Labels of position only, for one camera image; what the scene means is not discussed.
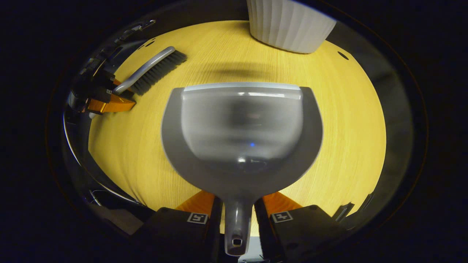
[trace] white ceramic pot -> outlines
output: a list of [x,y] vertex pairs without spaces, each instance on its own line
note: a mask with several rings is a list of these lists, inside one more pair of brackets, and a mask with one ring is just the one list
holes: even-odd
[[280,49],[312,53],[336,24],[333,18],[291,0],[247,0],[250,33]]

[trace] brush bristles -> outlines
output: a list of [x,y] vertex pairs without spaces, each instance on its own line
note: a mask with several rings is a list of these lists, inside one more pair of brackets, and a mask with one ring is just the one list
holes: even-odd
[[160,79],[186,60],[187,55],[177,50],[172,52],[141,76],[141,78],[131,86],[131,90],[138,95],[143,95],[151,88],[152,85],[157,83]]

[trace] dustpan handle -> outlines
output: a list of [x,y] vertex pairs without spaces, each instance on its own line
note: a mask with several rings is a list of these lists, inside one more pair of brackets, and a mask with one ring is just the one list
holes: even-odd
[[253,203],[247,200],[225,202],[226,226],[224,248],[226,254],[241,256],[247,252]]

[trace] wooden table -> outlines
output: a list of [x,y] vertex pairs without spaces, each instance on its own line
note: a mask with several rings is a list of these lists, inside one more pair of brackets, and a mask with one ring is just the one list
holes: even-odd
[[[97,116],[89,134],[89,151],[101,169],[141,203],[154,210],[175,208],[199,192],[164,154],[162,115],[173,88],[227,81],[289,83],[314,91],[323,118],[322,149],[311,169],[281,193],[333,215],[349,202],[355,212],[373,191],[385,157],[385,123],[374,87],[351,54],[327,41],[312,54],[286,52],[255,40],[246,21],[193,25],[150,42],[120,66],[118,80],[168,46],[188,60],[136,96],[132,110]],[[258,236],[255,213],[251,235]]]

